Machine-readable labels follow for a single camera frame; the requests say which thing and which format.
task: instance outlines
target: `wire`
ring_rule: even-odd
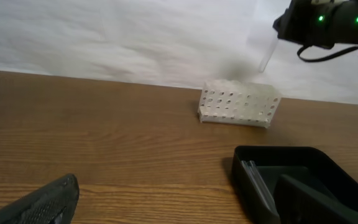
[[[306,50],[307,48],[309,48],[309,47],[311,47],[311,46],[305,45],[305,46],[301,47],[296,54],[298,55],[300,60],[302,60],[304,62],[310,62],[310,63],[313,63],[313,62],[325,62],[327,60],[331,60],[333,58],[336,58],[336,57],[342,56],[344,54],[350,53],[352,51],[358,50],[358,46],[354,46],[354,47],[349,47],[349,48],[340,50],[340,51],[338,51],[336,53],[333,53],[331,55],[328,55],[328,56],[325,56],[325,57],[322,57],[322,58],[307,59],[307,58],[301,57],[302,52],[304,50]]]

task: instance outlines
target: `brown table surface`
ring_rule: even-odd
[[[238,145],[317,147],[358,181],[358,105],[283,99],[264,129],[200,123],[200,93],[0,72],[0,207],[74,173],[72,223],[249,223]]]

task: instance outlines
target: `white backdrop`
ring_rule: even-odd
[[[358,52],[309,64],[297,58],[299,45],[280,41],[257,73],[289,2],[0,0],[0,70],[187,88],[227,78],[358,104]]]

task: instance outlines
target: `perforated rack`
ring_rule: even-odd
[[[198,105],[200,121],[268,128],[281,97],[271,85],[207,81]]]

